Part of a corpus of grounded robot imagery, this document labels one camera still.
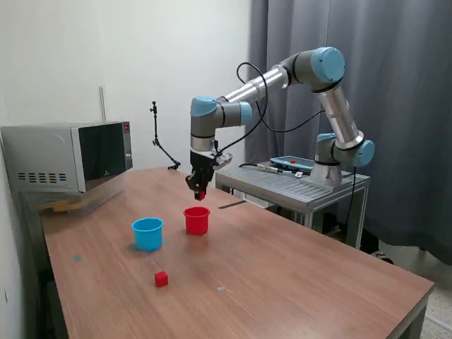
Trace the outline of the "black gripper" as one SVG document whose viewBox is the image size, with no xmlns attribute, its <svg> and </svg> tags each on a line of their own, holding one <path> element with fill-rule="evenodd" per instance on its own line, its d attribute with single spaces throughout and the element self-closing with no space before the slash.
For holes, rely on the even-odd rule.
<svg viewBox="0 0 452 339">
<path fill-rule="evenodd" d="M 215 170 L 215 157 L 210 153 L 190 152 L 191 174 L 185 177 L 187 186 L 194 192 L 195 198 L 204 198 Z"/>
</svg>

